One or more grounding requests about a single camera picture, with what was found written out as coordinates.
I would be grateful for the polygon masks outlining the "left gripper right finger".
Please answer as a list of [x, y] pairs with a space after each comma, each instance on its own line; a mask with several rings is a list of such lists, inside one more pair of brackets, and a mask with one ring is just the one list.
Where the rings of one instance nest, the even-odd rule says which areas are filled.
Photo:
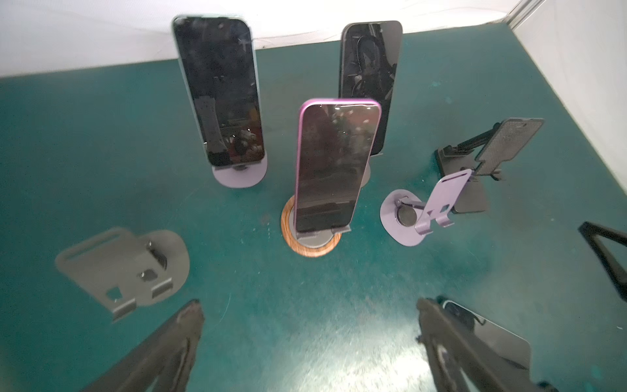
[[416, 303], [421, 335], [437, 391], [537, 391], [530, 373], [516, 369], [477, 338], [442, 302]]

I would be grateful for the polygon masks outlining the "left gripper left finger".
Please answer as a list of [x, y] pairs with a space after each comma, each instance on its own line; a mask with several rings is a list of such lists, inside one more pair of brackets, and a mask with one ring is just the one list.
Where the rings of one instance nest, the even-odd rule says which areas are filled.
[[85, 391], [185, 391], [205, 317], [192, 300]]

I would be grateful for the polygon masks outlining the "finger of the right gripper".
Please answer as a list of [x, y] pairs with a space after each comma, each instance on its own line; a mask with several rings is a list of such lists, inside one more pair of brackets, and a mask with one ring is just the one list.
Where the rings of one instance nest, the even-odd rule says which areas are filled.
[[605, 238], [625, 248], [626, 233], [589, 221], [583, 222], [578, 231], [599, 259], [619, 297], [626, 302], [626, 269], [602, 242]]

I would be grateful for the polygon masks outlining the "silver-edged phone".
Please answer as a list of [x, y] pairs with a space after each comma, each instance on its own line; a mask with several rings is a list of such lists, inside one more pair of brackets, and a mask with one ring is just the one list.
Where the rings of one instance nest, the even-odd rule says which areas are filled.
[[452, 300], [443, 301], [442, 308], [508, 364], [530, 373], [532, 350], [527, 340]]

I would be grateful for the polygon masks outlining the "grey phone stand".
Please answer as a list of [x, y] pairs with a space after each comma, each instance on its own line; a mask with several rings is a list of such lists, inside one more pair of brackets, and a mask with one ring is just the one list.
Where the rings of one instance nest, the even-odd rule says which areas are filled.
[[188, 249], [177, 233], [157, 230], [136, 236], [121, 227], [65, 249], [55, 264], [115, 322], [174, 295], [190, 271]]

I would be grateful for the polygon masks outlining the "purple phone stand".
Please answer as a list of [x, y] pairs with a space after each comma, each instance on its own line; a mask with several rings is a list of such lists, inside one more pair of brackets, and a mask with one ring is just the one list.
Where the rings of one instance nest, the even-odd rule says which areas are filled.
[[471, 174], [471, 169], [465, 169], [444, 176], [426, 202], [406, 189], [390, 193], [380, 207], [380, 221], [386, 232], [401, 245], [414, 247], [433, 233], [433, 220], [442, 228], [452, 225], [448, 214]]

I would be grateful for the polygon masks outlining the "wooden base phone stand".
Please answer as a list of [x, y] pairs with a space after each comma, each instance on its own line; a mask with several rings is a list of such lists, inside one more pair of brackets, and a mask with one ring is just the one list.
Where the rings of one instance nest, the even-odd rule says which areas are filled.
[[298, 237], [294, 223], [294, 207], [295, 197], [292, 196], [283, 207], [280, 218], [282, 236], [287, 246], [305, 257], [317, 258], [328, 255], [338, 245], [342, 234], [322, 230]]

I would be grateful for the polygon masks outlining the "black folding phone stand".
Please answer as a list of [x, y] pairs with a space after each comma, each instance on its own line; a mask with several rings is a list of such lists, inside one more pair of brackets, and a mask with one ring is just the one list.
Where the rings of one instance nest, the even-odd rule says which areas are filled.
[[470, 169], [470, 179], [461, 191], [453, 212], [478, 213], [488, 210], [488, 199], [481, 183], [482, 176], [502, 179], [500, 166], [513, 160], [544, 125], [544, 119], [510, 118], [457, 145], [435, 151], [441, 176]]

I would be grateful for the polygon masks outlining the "pink-edged phone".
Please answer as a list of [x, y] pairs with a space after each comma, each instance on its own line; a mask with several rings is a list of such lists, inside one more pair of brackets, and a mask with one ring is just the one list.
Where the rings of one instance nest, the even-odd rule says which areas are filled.
[[315, 98], [300, 108], [294, 225], [299, 235], [352, 222], [381, 118], [368, 98]]

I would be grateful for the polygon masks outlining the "back right dark phone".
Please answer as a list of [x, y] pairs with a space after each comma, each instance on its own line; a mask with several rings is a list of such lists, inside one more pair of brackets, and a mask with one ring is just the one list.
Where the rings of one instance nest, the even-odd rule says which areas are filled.
[[341, 34], [340, 98], [369, 98], [381, 107], [372, 154], [384, 147], [403, 41], [399, 21], [351, 23]]

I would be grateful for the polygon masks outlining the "back left phone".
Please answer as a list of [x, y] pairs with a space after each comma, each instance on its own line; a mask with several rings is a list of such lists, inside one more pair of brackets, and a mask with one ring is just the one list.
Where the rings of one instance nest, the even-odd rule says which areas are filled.
[[238, 18], [177, 16], [171, 24], [182, 73], [214, 168], [265, 157], [251, 30]]

